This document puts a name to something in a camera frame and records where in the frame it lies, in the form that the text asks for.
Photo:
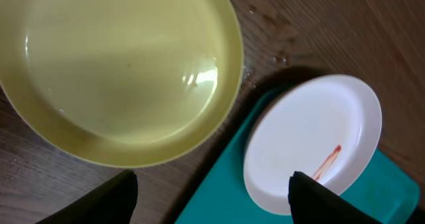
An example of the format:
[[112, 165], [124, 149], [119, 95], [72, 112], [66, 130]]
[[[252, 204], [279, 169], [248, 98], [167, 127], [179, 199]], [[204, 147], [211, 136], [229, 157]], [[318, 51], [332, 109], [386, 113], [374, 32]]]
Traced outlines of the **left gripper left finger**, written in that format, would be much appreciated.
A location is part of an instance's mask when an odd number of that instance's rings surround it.
[[128, 169], [40, 222], [42, 224], [129, 223], [137, 204], [137, 197], [137, 176]]

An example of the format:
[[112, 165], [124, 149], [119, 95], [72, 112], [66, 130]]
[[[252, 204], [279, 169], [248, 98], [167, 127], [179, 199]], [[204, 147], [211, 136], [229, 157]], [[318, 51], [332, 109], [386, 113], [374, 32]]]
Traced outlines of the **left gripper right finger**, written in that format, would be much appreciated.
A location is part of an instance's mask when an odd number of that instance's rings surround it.
[[288, 201], [294, 224], [380, 223], [301, 171], [289, 180]]

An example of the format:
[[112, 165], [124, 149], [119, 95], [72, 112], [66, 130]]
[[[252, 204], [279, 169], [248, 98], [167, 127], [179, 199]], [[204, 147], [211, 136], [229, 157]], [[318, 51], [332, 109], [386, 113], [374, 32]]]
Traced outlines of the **white plate with red stain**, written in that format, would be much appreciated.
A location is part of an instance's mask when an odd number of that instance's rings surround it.
[[243, 177], [264, 211], [290, 215], [290, 177], [301, 171], [336, 195], [369, 164], [382, 129], [381, 104], [362, 80], [320, 76], [275, 98], [255, 123], [245, 148]]

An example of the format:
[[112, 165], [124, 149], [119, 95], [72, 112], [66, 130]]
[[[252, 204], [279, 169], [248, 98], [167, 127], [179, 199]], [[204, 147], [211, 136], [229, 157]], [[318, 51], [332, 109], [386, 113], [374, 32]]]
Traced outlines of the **yellow plate with food scrap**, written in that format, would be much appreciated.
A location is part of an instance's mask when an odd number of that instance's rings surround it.
[[1, 0], [1, 87], [40, 137], [116, 168], [179, 158], [240, 90], [230, 0]]

